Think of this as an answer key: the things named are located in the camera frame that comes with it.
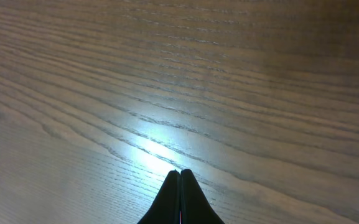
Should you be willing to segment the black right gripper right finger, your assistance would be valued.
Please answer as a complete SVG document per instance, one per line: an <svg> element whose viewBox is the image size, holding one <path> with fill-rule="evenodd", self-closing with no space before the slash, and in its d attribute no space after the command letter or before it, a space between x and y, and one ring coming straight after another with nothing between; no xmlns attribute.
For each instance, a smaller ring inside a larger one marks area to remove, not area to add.
<svg viewBox="0 0 359 224"><path fill-rule="evenodd" d="M182 224L224 224L190 169L180 173L180 218Z"/></svg>

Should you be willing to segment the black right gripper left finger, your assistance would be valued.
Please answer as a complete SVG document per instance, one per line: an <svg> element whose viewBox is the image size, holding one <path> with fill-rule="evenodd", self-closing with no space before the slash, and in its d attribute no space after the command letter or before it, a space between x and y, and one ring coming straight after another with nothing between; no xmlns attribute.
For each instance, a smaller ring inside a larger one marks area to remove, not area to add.
<svg viewBox="0 0 359 224"><path fill-rule="evenodd" d="M152 205L138 224L180 223L180 174L170 171L161 185Z"/></svg>

